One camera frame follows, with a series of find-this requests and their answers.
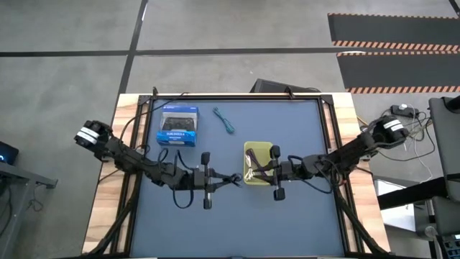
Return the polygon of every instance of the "black mat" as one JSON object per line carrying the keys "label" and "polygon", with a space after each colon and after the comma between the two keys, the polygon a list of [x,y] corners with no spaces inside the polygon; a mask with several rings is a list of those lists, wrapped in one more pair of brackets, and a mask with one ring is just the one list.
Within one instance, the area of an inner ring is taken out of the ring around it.
{"label": "black mat", "polygon": [[[195,147],[179,147],[185,164],[195,167],[203,151],[211,152],[219,173],[242,173],[244,143],[268,141],[281,147],[281,160],[289,154],[324,154],[318,103],[310,101],[182,101],[199,107]],[[217,106],[235,127],[226,132],[212,112]],[[160,111],[152,116],[147,155],[156,159],[160,146],[155,135]],[[277,123],[265,122],[277,118]],[[170,154],[175,153],[170,147]],[[167,157],[173,162],[173,155]],[[309,180],[327,190],[322,178]],[[334,196],[322,194],[300,182],[286,182],[286,200],[273,200],[273,187],[225,186],[213,194],[213,208],[203,209],[203,191],[195,191],[188,209],[173,203],[173,193],[144,178],[133,235],[131,256],[151,257],[290,257],[343,256]],[[189,193],[177,192],[179,204],[187,204]]]}
{"label": "black mat", "polygon": [[328,14],[335,46],[398,50],[458,50],[460,19]]}
{"label": "black mat", "polygon": [[347,91],[399,94],[460,91],[460,54],[456,51],[339,53]]}

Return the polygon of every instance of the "blue tabletop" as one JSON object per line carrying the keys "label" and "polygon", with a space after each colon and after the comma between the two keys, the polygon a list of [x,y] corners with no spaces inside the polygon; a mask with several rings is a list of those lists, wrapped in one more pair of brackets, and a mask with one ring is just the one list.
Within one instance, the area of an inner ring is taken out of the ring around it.
{"label": "blue tabletop", "polygon": [[[288,155],[324,154],[316,101],[186,101],[199,107],[195,147],[179,147],[188,166],[200,163],[201,153],[211,152],[210,166],[223,174],[242,173],[244,143],[268,141]],[[218,107],[236,131],[229,135],[212,112]],[[149,130],[147,157],[156,160],[161,147],[155,135],[160,109]],[[172,162],[176,147],[169,147]],[[328,190],[323,178],[310,182]],[[286,199],[273,200],[273,187],[228,185],[213,194],[213,208],[203,209],[203,191],[195,191],[188,209],[173,203],[168,187],[142,179],[132,257],[309,256],[344,254],[334,196],[322,194],[299,182],[284,183]],[[177,192],[186,205],[188,191]]]}

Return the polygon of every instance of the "game controller box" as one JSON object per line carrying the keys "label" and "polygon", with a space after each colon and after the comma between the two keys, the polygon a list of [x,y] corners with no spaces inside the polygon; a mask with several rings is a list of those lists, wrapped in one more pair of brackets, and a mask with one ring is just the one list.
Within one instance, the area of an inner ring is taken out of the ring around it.
{"label": "game controller box", "polygon": [[157,142],[160,145],[195,147],[197,127],[198,107],[165,105]]}

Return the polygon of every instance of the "hazard stripe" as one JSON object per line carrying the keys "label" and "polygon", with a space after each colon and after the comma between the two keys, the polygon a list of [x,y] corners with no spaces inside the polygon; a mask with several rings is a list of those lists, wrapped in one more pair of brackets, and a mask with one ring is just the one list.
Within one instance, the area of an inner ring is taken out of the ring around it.
{"label": "hazard stripe", "polygon": [[368,17],[402,17],[402,18],[418,18],[418,19],[457,19],[457,17],[431,17],[431,16],[408,16],[408,15],[388,15],[388,14],[347,14],[347,13],[328,13],[331,15],[352,15],[352,16],[368,16]]}
{"label": "hazard stripe", "polygon": [[460,86],[391,86],[391,87],[351,87],[352,94],[410,94],[410,93],[448,93],[460,92]]}
{"label": "hazard stripe", "polygon": [[351,55],[458,55],[460,51],[385,51],[385,52],[363,52],[363,53],[337,53],[337,57]]}
{"label": "hazard stripe", "polygon": [[366,42],[366,41],[333,41],[332,45],[337,47],[372,47],[384,49],[403,49],[403,50],[440,50],[440,51],[457,51],[458,45],[434,45],[420,43],[404,43],[404,42]]}

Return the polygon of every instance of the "white sticker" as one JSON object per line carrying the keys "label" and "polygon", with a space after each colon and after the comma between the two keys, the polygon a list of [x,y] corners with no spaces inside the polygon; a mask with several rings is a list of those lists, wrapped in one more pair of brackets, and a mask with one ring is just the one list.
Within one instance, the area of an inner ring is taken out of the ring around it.
{"label": "white sticker", "polygon": [[86,134],[94,137],[95,139],[97,139],[99,137],[99,134],[95,133],[93,130],[87,128],[87,127],[82,127],[80,129],[81,132],[85,132]]}
{"label": "white sticker", "polygon": [[85,132],[78,132],[77,136],[84,138],[85,140],[93,143],[94,145],[98,142],[96,139],[94,139],[92,136],[86,134]]}
{"label": "white sticker", "polygon": [[185,142],[183,141],[174,141],[174,140],[171,140],[169,141],[170,144],[174,144],[174,145],[184,145]]}
{"label": "white sticker", "polygon": [[400,122],[399,119],[392,120],[391,122],[388,122],[387,124],[384,124],[383,127],[384,127],[385,129],[388,129],[389,127],[393,127],[393,126],[395,126],[396,124],[401,124],[401,122]]}
{"label": "white sticker", "polygon": [[391,130],[395,132],[395,131],[401,130],[401,129],[403,129],[403,128],[404,128],[404,127],[403,127],[401,124],[398,124],[398,125],[396,125],[396,126],[391,127]]}

